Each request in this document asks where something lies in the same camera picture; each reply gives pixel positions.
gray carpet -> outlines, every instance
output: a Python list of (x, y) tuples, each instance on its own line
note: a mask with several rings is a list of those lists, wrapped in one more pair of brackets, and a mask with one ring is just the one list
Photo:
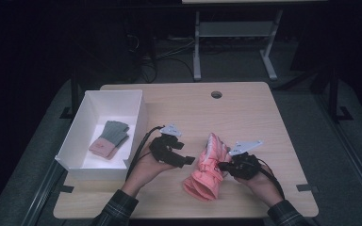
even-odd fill
[[(202, 55), (202, 82), (264, 81), (277, 87), (293, 79), (299, 72), (289, 70), (297, 43), (277, 42), (271, 59), (279, 79), (270, 81), (260, 61), (257, 45), (252, 43), (243, 51), (225, 51)], [(172, 56), (191, 67), (190, 53)], [(177, 60), (158, 62), (155, 83), (192, 82), (186, 65)], [(145, 72), (153, 76), (150, 68)], [(362, 185), (354, 167), (340, 142), (335, 125), (329, 120), (322, 105), (327, 93), (317, 96), (309, 91), (312, 78), (306, 79), (288, 91), (274, 91), (273, 96), (288, 129), (293, 146), (301, 161), (308, 183), (318, 189), (314, 197), (320, 208), (313, 224), (321, 226), (362, 225)], [(137, 83), (145, 83), (140, 78)], [(340, 127), (352, 142), (362, 160), (362, 107), (354, 92), (344, 83), (339, 86), (339, 105), (346, 106), (353, 121), (342, 121)], [(52, 215), (58, 191), (66, 172), (53, 169), (54, 156), (64, 139), (70, 120), (61, 119), (65, 107), (71, 106), (70, 82), (63, 85), (53, 100), (40, 127), (30, 141), (18, 167), (13, 172), (0, 198), (0, 225), (88, 225), (89, 220), (62, 220)], [(46, 202), (41, 203), (41, 213), (30, 216), (28, 209), (38, 193), (47, 171), (51, 170), (58, 181), (48, 189)], [(265, 219), (266, 225), (272, 223)]]

pink cloth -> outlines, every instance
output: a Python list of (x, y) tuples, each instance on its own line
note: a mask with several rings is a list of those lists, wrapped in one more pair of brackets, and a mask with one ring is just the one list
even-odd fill
[(228, 150), (219, 137), (210, 133), (206, 148), (197, 162), (197, 169), (183, 182), (184, 190), (200, 201), (216, 200), (222, 181), (222, 172), (217, 164), (231, 161)]
[(105, 138), (99, 137), (90, 145), (89, 150), (94, 154), (111, 159), (117, 152), (116, 146)]

hand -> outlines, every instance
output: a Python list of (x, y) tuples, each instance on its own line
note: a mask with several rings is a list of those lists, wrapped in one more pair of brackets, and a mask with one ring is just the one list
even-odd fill
[(122, 187), (122, 191), (132, 197), (136, 197), (140, 189), (155, 179), (162, 171), (175, 169), (172, 165), (157, 162), (149, 150), (149, 144), (140, 152), (139, 158)]
[[(265, 171), (272, 174), (272, 171), (267, 166), (261, 166)], [(274, 206), (283, 200), (272, 181), (263, 173), (259, 172), (250, 180), (244, 180), (234, 177), (235, 180), (243, 185), (251, 188), (252, 192), (269, 207)]]

table hole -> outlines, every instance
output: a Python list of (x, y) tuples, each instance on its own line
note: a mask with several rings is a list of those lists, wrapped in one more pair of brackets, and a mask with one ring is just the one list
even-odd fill
[(214, 99), (220, 99), (220, 98), (222, 98), (222, 93), (219, 91), (212, 91), (211, 97), (213, 97)]

white tag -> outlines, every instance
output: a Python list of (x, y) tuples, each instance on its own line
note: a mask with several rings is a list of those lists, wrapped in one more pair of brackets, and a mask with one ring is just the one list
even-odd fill
[(160, 129), (160, 133), (167, 134), (167, 135), (173, 135), (177, 137), (181, 137), (182, 133), (179, 132), (177, 127), (175, 127), (174, 124), (166, 125), (164, 128)]
[(253, 148), (260, 146), (263, 144), (263, 141), (237, 141), (234, 148), (229, 152), (231, 156), (247, 153), (248, 151), (252, 150)]

